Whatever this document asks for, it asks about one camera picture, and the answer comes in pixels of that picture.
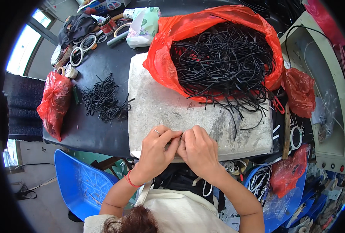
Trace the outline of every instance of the red plastic bag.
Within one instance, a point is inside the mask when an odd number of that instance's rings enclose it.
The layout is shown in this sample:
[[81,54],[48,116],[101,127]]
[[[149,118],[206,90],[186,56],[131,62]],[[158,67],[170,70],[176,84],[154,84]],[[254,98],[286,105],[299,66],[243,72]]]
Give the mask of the red plastic bag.
[[345,39],[337,24],[319,0],[308,0],[308,3],[305,4],[306,11],[314,18],[324,34],[334,45],[345,45]]
[[314,83],[308,74],[296,68],[284,69],[281,85],[288,94],[290,110],[300,117],[311,118],[315,110]]
[[71,98],[71,82],[62,75],[49,72],[43,90],[43,98],[36,109],[44,128],[59,142],[63,117],[68,111]]
[[303,144],[293,157],[278,161],[272,165],[270,184],[273,192],[282,198],[296,187],[297,180],[302,176],[307,166],[307,155],[310,145]]
[[[178,81],[177,72],[170,57],[173,41],[183,40],[202,33],[218,23],[230,20],[240,23],[266,35],[266,41],[274,52],[275,70],[265,77],[266,87],[275,90],[280,86],[281,73],[284,67],[279,38],[274,28],[259,14],[242,5],[219,6],[188,15],[161,17],[158,20],[158,33],[149,48],[148,57],[143,66],[151,76],[163,86],[188,97]],[[191,100],[205,101],[204,97],[192,97]]]

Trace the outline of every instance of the black table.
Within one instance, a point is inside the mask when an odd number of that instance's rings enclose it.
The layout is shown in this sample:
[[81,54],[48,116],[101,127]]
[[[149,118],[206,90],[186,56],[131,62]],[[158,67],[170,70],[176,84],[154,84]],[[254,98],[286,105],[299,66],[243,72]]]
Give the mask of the black table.
[[[175,1],[142,0],[131,2],[127,8],[158,6],[162,16],[166,17],[189,14],[227,4],[239,4],[239,2],[235,0],[229,2],[220,0],[198,2],[190,0],[176,4]],[[113,11],[112,15],[117,15],[123,12],[124,9],[119,8]],[[271,16],[267,21],[277,32],[286,31],[286,28],[278,22],[275,16]],[[106,42],[100,43],[95,50],[85,54],[82,63],[77,67],[79,75],[72,82],[82,90],[85,87],[91,89],[98,81],[95,75],[103,79],[110,72],[113,72],[114,81],[119,85],[116,96],[120,102],[123,102],[128,94],[130,60],[138,53],[148,52],[148,49],[148,47],[131,49],[124,40],[111,47],[107,46]],[[70,108],[63,119],[62,141],[58,142],[45,129],[43,129],[43,139],[46,143],[62,145],[73,150],[133,158],[130,156],[127,120],[113,120],[112,124],[110,124],[103,123],[101,119],[98,119],[98,114],[86,116],[84,105],[76,105],[74,98],[72,98]]]

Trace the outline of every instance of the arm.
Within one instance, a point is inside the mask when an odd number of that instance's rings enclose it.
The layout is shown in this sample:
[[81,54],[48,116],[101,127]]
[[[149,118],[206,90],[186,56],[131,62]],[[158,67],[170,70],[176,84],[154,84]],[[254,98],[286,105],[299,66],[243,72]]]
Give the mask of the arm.
[[195,125],[184,132],[178,154],[199,177],[222,190],[240,214],[240,233],[264,232],[262,206],[242,184],[218,162],[218,144],[204,128]]
[[[170,128],[163,125],[152,128],[147,137],[143,139],[139,162],[130,172],[131,183],[139,186],[161,174],[174,159],[180,135],[181,131],[171,131]],[[165,151],[165,146],[170,140],[171,144]],[[121,218],[123,208],[137,189],[125,178],[121,179],[109,190],[99,214],[111,214]]]

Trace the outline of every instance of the red clip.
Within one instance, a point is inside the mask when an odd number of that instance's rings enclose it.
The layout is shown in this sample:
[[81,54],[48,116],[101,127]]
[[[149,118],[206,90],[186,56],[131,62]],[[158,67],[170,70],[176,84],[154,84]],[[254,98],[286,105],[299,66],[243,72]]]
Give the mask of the red clip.
[[282,106],[282,104],[280,103],[279,99],[275,96],[274,99],[272,100],[273,104],[274,104],[274,107],[279,110],[279,112],[281,114],[284,114],[285,113],[285,109],[284,107]]

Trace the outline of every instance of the brown hair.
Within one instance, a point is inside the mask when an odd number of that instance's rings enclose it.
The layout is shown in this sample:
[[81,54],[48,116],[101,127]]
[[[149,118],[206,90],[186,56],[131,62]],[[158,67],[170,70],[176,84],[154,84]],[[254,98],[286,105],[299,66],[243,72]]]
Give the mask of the brown hair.
[[108,218],[104,222],[103,233],[157,233],[158,225],[152,212],[142,205],[131,209],[120,220]]

